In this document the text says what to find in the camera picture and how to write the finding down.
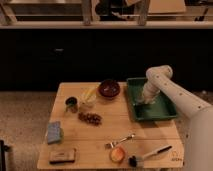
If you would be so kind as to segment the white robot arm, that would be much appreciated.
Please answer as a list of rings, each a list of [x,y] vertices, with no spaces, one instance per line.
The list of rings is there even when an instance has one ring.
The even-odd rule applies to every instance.
[[[149,104],[163,92],[189,118],[183,171],[213,171],[213,105],[174,83],[172,75],[169,65],[149,68],[143,102]]]

